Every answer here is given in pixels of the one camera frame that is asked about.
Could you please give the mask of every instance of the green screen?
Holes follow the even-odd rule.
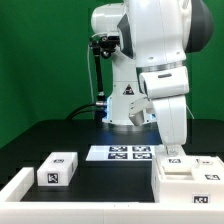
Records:
[[[38,121],[64,119],[91,102],[87,70],[91,14],[98,6],[118,2],[0,1],[0,146]],[[205,3],[213,14],[215,32],[202,52],[188,55],[191,93],[187,101],[195,118],[223,120],[224,1]],[[91,68],[94,75],[92,57]],[[102,61],[102,71],[108,95],[110,60]]]

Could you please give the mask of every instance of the black tabletop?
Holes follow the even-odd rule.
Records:
[[[153,202],[150,161],[86,161],[91,145],[158,145],[158,130],[124,133],[98,128],[93,120],[42,121],[0,150],[0,188],[23,167],[37,169],[51,152],[78,152],[68,187],[38,187],[23,201]],[[187,154],[224,159],[224,122],[189,120]]]

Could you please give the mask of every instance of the ar tag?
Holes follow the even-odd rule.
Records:
[[[131,88],[130,85],[127,86],[127,88],[125,89],[123,95],[134,95],[133,89]]]
[[[58,174],[57,173],[48,173],[48,183],[57,184],[58,183]]]

